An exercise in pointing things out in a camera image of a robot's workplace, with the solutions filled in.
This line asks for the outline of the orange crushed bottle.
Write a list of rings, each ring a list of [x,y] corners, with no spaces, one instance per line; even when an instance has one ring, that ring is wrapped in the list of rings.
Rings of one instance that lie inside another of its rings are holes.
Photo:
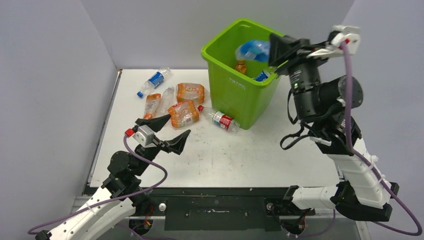
[[[175,129],[188,127],[200,120],[200,113],[193,100],[185,100],[168,108],[171,125]]]
[[[206,100],[206,89],[199,83],[179,83],[176,85],[176,101],[178,103],[192,100],[201,105]]]

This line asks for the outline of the crushed blue label bottle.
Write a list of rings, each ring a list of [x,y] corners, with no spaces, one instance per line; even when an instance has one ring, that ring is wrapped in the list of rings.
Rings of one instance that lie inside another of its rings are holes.
[[[267,63],[270,56],[270,42],[264,40],[249,40],[235,50],[236,60],[249,60]]]

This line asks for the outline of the small orange label bottle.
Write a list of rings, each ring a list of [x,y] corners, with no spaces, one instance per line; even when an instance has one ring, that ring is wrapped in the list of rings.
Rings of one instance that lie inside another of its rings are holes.
[[[150,120],[156,117],[162,95],[160,93],[150,94],[146,97],[143,119]]]

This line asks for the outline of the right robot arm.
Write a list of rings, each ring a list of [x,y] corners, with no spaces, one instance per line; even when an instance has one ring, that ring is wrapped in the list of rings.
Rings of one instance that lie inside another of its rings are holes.
[[[279,76],[288,76],[288,98],[294,101],[293,124],[300,130],[291,134],[291,146],[308,138],[329,157],[344,179],[333,186],[289,188],[283,209],[296,214],[306,209],[332,209],[355,221],[388,222],[399,185],[389,182],[377,168],[378,158],[369,154],[362,133],[351,116],[364,99],[363,89],[351,70],[322,82],[319,66],[330,58],[353,54],[359,43],[356,33],[334,30],[328,40],[312,44],[308,39],[269,35],[268,65]]]

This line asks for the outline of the red label bottle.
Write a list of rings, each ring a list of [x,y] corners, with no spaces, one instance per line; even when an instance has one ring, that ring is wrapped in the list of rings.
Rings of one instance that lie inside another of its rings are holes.
[[[227,132],[236,133],[240,129],[240,124],[235,119],[219,110],[212,107],[205,107],[203,105],[199,105],[197,110],[205,116],[208,122],[226,130]]]

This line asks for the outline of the clear bottle no label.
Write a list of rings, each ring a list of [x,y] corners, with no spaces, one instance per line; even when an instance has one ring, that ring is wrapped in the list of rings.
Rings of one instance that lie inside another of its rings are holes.
[[[168,87],[163,92],[163,94],[161,95],[159,105],[155,112],[155,117],[162,117],[168,114],[168,109],[169,107],[172,106],[174,94],[175,94],[175,89],[173,86]]]

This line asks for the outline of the pepsi bottle blue cap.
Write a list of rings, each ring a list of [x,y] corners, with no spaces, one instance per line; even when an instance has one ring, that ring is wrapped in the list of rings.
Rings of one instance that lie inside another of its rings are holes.
[[[274,71],[275,71],[275,68],[273,68],[273,67],[270,67],[270,68],[266,68],[266,69],[263,69],[255,78],[254,78],[254,80],[256,81],[256,82],[263,82],[263,81],[265,81],[266,79],[268,79],[270,76],[271,76],[271,74],[273,74],[274,73]]]

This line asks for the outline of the green plastic bin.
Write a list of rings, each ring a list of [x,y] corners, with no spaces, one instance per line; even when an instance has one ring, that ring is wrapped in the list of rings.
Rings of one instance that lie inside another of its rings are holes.
[[[236,71],[236,49],[250,40],[269,39],[274,29],[248,18],[239,18],[201,49],[207,62],[212,107],[232,117],[244,130],[250,129],[268,108],[281,76],[272,74],[255,81],[266,62],[247,61],[246,74]]]

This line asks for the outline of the orange crushed bottle top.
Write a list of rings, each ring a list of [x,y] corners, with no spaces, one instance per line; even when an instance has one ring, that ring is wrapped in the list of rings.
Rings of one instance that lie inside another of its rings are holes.
[[[192,100],[201,105],[206,100],[206,89],[199,83],[179,83],[176,85],[176,101],[178,103]]]

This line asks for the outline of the orange juice bottle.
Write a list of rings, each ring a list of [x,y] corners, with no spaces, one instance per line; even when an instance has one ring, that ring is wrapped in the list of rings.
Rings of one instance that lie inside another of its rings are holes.
[[[246,61],[244,59],[236,60],[234,69],[237,72],[239,72],[239,73],[241,73],[243,75],[246,75],[247,74],[247,70],[248,70],[247,69],[247,65],[246,65]]]

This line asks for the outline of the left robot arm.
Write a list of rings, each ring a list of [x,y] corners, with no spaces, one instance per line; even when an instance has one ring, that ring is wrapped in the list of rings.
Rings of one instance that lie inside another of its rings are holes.
[[[120,220],[133,214],[144,215],[149,210],[148,192],[167,178],[167,170],[154,159],[159,152],[180,155],[191,130],[185,130],[171,140],[156,136],[170,120],[169,114],[153,118],[139,118],[135,126],[123,135],[125,151],[115,152],[107,167],[108,177],[89,200],[77,211],[27,231],[37,240],[81,240],[87,234],[102,234]],[[163,178],[149,187],[141,187],[139,178],[149,166],[163,172]]]

